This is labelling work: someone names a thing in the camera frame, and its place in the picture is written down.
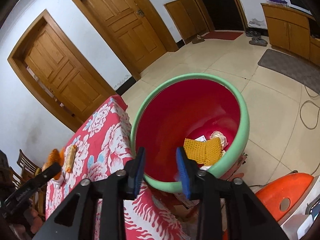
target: wooden door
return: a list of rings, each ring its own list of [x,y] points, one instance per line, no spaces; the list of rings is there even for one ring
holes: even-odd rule
[[[271,45],[289,50],[287,22],[266,17],[269,40]]]
[[[176,0],[164,6],[185,42],[196,34],[206,32],[207,25],[194,0]]]
[[[310,51],[310,34],[309,30],[293,23],[288,23],[289,26],[289,42],[290,51],[309,59]]]
[[[216,30],[244,30],[234,0],[203,0],[203,3]]]
[[[134,0],[82,0],[139,73],[166,49]]]
[[[49,24],[39,31],[24,61],[82,122],[115,93],[92,66],[85,66],[76,58]]]

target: door handle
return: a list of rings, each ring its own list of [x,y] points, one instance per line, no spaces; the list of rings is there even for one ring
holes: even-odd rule
[[[144,12],[141,9],[137,10],[136,14],[138,14],[141,18],[144,17]]]

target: hole in stool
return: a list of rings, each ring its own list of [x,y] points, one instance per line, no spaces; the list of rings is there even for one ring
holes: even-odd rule
[[[284,198],[280,203],[280,210],[284,212],[288,210],[289,206],[290,206],[290,199]]]

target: wooden cabinet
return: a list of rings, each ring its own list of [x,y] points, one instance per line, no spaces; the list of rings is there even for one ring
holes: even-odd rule
[[[266,17],[270,44],[289,50],[287,22]]]
[[[310,48],[309,21],[312,16],[296,9],[273,5],[261,4],[268,26],[270,44],[286,49],[312,62],[320,65],[320,44],[313,42]]]
[[[207,31],[204,17],[194,0],[176,0],[164,5],[185,43]]]
[[[293,23],[287,23],[287,25],[289,27],[289,50],[301,57],[309,59],[309,30]]]
[[[320,47],[310,44],[310,61],[320,66]]]

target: dark doorway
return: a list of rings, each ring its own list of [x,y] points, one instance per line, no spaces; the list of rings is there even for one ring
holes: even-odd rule
[[[203,2],[216,30],[244,30],[234,0],[203,0]]]

